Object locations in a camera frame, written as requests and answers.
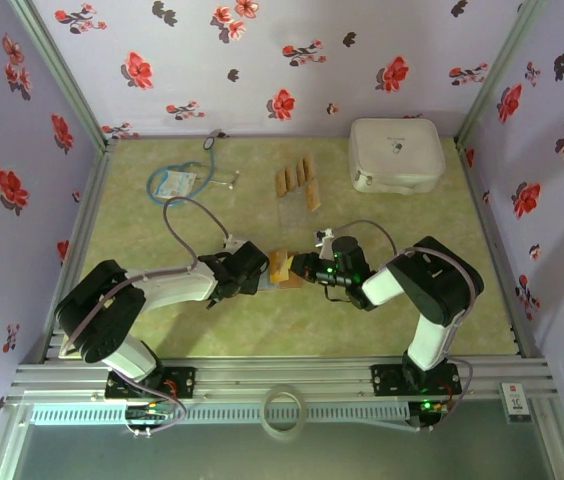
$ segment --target floral wallpaper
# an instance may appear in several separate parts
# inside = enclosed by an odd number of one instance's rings
[[[542,12],[465,146],[517,314],[564,405],[564,2]]]
[[[418,115],[455,135],[520,0],[33,3],[104,135],[119,138],[121,125],[348,136],[360,117]]]
[[[78,28],[89,16],[70,15]],[[95,154],[8,2],[0,2],[0,410],[16,366],[35,361],[27,355],[70,255],[67,239]]]

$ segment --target blue tubing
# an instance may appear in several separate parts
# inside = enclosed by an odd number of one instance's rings
[[[195,197],[198,193],[200,193],[202,191],[202,189],[204,189],[204,187],[206,187],[209,184],[209,182],[211,181],[211,178],[213,178],[213,174],[215,173],[215,156],[213,155],[213,147],[209,148],[209,157],[211,158],[211,166],[209,168],[209,174],[204,179],[202,184],[198,188],[193,190],[188,195],[188,198]],[[162,174],[162,181],[164,181],[164,180],[166,180],[168,170],[175,170],[176,172],[185,172],[186,169],[189,168],[189,167],[193,167],[193,166],[197,167],[197,166],[201,166],[201,165],[202,165],[202,163],[200,163],[200,162],[186,162],[186,163],[182,163],[182,164],[167,165],[166,167],[158,168],[155,172],[153,172],[151,174],[151,176],[149,177],[149,179],[146,182],[146,194],[149,196],[149,198],[151,199],[151,201],[153,203],[155,203],[156,205],[164,206],[164,204],[166,203],[166,200],[163,201],[159,198],[156,198],[156,196],[153,194],[153,191],[151,189],[151,184],[153,183],[153,180],[155,180],[155,177],[158,176],[159,174]],[[181,205],[182,203],[184,203],[184,201],[179,200],[177,202],[173,202],[173,203],[169,204],[169,207]]]

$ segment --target white case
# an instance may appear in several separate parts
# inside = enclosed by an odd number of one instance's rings
[[[427,193],[445,166],[430,120],[361,118],[351,126],[349,173],[359,192]]]

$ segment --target white label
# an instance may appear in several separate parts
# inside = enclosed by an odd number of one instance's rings
[[[155,189],[155,196],[159,198],[186,197],[193,190],[195,173],[191,172],[166,172],[158,188]]]
[[[504,404],[506,405],[507,415],[511,420],[524,421],[530,419],[531,412],[529,404],[526,401],[524,388],[521,383],[502,383],[500,384],[502,395],[504,397]]]

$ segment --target tape roll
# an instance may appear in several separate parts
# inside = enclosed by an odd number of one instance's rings
[[[269,423],[266,418],[267,408],[273,400],[280,397],[290,398],[298,405],[300,409],[298,421],[295,423],[295,425],[287,430],[280,430],[279,428],[275,428]],[[300,432],[306,424],[306,418],[306,402],[304,401],[304,398],[302,397],[300,392],[298,392],[290,385],[277,385],[273,387],[266,394],[266,397],[264,397],[264,400],[262,400],[262,404],[260,405],[260,423],[262,423],[262,428],[264,428],[264,431],[276,440],[291,441],[296,439],[300,435]]]

